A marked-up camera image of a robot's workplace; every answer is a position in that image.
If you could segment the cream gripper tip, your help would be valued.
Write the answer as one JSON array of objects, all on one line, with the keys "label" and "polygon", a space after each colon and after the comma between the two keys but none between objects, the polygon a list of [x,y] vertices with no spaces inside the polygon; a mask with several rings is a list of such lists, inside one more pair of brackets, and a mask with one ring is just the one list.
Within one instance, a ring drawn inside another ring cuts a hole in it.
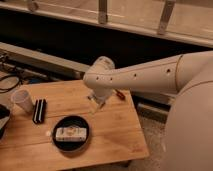
[{"label": "cream gripper tip", "polygon": [[90,101],[91,104],[91,113],[95,114],[98,112],[101,108],[104,107],[104,103],[97,103],[94,99]]}]

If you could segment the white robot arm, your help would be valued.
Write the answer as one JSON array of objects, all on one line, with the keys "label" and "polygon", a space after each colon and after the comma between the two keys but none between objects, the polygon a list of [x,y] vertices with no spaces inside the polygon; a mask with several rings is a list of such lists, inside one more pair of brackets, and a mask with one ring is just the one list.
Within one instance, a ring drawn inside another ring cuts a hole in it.
[{"label": "white robot arm", "polygon": [[97,103],[120,89],[170,104],[160,171],[213,171],[213,50],[120,69],[101,56],[83,81]]}]

